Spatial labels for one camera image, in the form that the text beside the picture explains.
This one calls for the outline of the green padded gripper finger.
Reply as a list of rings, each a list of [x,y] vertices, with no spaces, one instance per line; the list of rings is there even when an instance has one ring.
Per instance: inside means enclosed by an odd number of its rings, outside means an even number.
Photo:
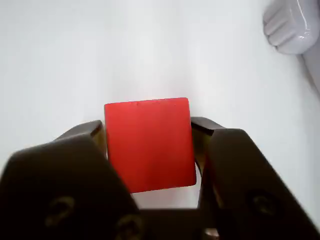
[[[222,240],[317,240],[319,231],[250,136],[205,118],[194,130],[209,137],[203,177],[217,205]]]

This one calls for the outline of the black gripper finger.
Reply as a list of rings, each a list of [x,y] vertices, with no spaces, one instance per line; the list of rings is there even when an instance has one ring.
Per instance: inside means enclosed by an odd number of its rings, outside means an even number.
[[[3,240],[141,240],[140,211],[108,162],[103,124],[15,152],[0,178]]]

